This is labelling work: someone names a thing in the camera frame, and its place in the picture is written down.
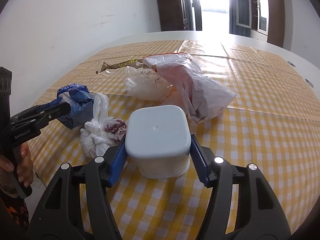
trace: yellow checkered tablecloth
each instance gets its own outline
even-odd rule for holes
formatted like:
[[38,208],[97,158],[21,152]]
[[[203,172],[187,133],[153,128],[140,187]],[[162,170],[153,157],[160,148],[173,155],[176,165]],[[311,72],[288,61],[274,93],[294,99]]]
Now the yellow checkered tablecloth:
[[[58,88],[71,83],[109,97],[109,116],[128,120],[139,108],[159,102],[126,95],[121,77],[95,74],[103,61],[184,51],[206,75],[237,96],[212,120],[189,122],[201,145],[232,164],[255,163],[267,178],[288,219],[292,233],[301,225],[320,194],[320,102],[308,84],[281,57],[261,50],[219,42],[154,41],[104,49],[52,85],[36,102],[47,103]],[[68,130],[57,120],[30,141],[35,170],[48,185],[59,166],[89,162],[82,155],[80,127]],[[110,205],[123,239],[195,239],[211,189],[199,182],[193,164],[178,178],[147,179],[128,160],[120,182],[108,190]],[[233,188],[227,232],[234,228],[237,208]],[[84,227],[90,231],[86,194],[81,187]]]

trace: white plastic bag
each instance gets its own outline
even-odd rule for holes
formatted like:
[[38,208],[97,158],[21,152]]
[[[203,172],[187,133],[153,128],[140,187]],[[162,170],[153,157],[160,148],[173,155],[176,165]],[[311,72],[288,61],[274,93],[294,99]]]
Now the white plastic bag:
[[121,76],[121,77],[125,77],[126,76],[126,72],[127,72],[127,66],[126,67],[121,67],[121,68],[117,68],[117,69],[106,69],[105,71],[102,71],[99,74],[108,76],[108,77],[115,77],[115,76]]
[[108,117],[109,99],[96,93],[93,103],[93,119],[81,129],[80,145],[87,157],[103,156],[106,150],[118,144],[126,132],[123,120]]
[[204,75],[188,53],[149,56],[142,62],[177,88],[182,96],[183,110],[195,123],[216,117],[236,96]]
[[141,100],[159,101],[169,90],[171,84],[148,68],[126,67],[126,85],[129,96]]

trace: container lid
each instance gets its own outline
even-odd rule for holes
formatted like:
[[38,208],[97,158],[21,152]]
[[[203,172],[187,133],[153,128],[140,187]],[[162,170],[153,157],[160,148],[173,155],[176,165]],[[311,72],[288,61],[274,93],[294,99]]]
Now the container lid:
[[125,149],[129,156],[149,159],[188,154],[191,136],[178,106],[154,106],[134,111],[128,120]]

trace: white wall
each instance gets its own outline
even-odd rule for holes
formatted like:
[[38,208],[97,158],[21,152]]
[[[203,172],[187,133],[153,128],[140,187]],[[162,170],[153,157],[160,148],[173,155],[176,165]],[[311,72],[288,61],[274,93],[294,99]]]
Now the white wall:
[[320,69],[320,18],[309,0],[292,0],[293,36],[291,52]]
[[293,33],[292,0],[284,0],[284,13],[285,13],[285,25],[284,25],[283,48],[290,51],[291,45],[292,45],[292,33]]
[[0,65],[13,72],[11,114],[105,44],[160,30],[156,0],[9,0],[0,14]]

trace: glass cabinet door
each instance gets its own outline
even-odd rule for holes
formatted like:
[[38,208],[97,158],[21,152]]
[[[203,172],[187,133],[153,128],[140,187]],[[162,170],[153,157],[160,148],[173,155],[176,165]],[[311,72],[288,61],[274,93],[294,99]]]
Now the glass cabinet door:
[[269,4],[268,0],[258,1],[258,32],[268,35]]

